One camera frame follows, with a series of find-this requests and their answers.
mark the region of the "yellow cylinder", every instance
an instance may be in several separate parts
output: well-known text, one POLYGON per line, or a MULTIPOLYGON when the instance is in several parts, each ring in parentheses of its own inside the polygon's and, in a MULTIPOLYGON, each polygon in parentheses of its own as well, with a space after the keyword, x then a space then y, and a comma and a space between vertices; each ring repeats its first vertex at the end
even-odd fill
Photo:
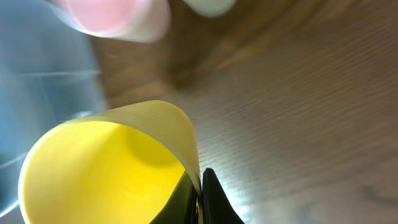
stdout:
POLYGON ((195 133, 164 101, 60 124, 29 152, 19 179, 30 224, 150 223, 183 172, 200 195, 195 133))

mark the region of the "wooden table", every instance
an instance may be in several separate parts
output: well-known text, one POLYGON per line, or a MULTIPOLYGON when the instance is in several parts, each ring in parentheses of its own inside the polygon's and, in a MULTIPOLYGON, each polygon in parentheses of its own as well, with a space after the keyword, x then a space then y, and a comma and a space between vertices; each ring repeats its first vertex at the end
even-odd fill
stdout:
POLYGON ((94 39, 111 107, 183 108, 246 223, 398 223, 398 1, 172 8, 159 43, 94 39))

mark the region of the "wood grain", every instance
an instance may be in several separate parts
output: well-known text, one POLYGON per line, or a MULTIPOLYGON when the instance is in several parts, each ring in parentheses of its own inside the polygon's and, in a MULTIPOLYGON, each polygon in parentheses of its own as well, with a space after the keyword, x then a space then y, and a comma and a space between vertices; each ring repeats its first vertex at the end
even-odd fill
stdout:
POLYGON ((112 107, 171 101, 246 223, 398 223, 398 2, 172 2, 156 44, 94 39, 112 107))

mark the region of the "white cylindrical object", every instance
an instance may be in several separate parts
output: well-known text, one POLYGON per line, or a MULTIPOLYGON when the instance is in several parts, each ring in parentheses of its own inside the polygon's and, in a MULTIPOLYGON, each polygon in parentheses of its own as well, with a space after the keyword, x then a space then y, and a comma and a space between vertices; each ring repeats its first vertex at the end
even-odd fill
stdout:
POLYGON ((216 17, 228 12, 236 0, 184 0, 202 16, 216 17))
POLYGON ((117 24, 115 28, 101 31, 90 30, 83 21, 79 20, 79 15, 74 14, 69 0, 63 1, 66 4, 60 6, 63 12, 58 10, 58 17, 74 29, 97 37, 134 42, 155 42, 163 38, 170 26, 171 11, 167 0, 133 0, 136 3, 131 9, 128 21, 123 26, 117 24))

